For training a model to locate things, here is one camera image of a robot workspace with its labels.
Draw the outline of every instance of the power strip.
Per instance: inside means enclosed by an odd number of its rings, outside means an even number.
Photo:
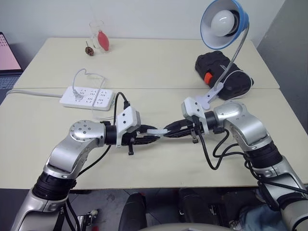
[[[81,100],[77,100],[73,94],[72,86],[68,87],[63,94],[60,103],[64,107],[74,107],[83,109],[93,109],[100,111],[109,111],[111,103],[114,99],[114,92],[112,90],[97,89],[97,88],[81,88],[75,87],[76,91],[83,96]],[[96,102],[93,105],[95,96],[98,93]]]

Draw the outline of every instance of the laptop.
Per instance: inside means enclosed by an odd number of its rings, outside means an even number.
[[[0,32],[0,104],[6,92],[13,88],[22,72],[4,34]]]

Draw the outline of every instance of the glass cup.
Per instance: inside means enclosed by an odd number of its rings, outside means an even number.
[[[94,48],[103,53],[109,52],[109,39],[104,33],[104,22],[102,20],[94,20],[89,24],[92,32],[92,42]]]

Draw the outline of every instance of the white table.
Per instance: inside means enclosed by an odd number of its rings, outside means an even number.
[[[50,38],[15,88],[66,88],[72,85],[75,73],[81,68],[107,77],[106,88],[209,88],[194,69],[197,57],[212,51],[201,40],[121,38],[110,42],[110,53],[90,57],[84,51],[85,38]],[[223,49],[223,53],[231,58],[238,42]],[[244,43],[235,63],[253,78],[254,88],[279,88],[251,41]],[[93,82],[78,77],[76,86],[93,87]]]
[[[143,124],[162,128],[182,119],[180,104],[203,89],[114,89],[122,91],[141,115]],[[36,89],[61,94],[65,89]],[[56,98],[11,94],[0,106],[0,188],[28,189],[34,185],[53,148],[67,135],[77,120],[92,119],[91,110],[62,107]],[[308,137],[292,109],[276,89],[252,89],[241,100],[271,134],[304,183],[308,183]],[[212,106],[222,104],[216,100]],[[110,116],[112,111],[104,113]],[[222,138],[208,136],[209,153]],[[94,149],[86,165],[105,148]],[[190,137],[161,139],[149,145],[113,147],[106,157],[77,179],[76,189],[252,186],[256,180],[244,168],[240,156],[227,157],[213,171],[206,163],[202,147]]]

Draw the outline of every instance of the laptop screen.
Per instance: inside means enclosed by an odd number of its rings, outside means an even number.
[[[21,71],[21,67],[4,35],[0,32],[0,73],[18,71]]]

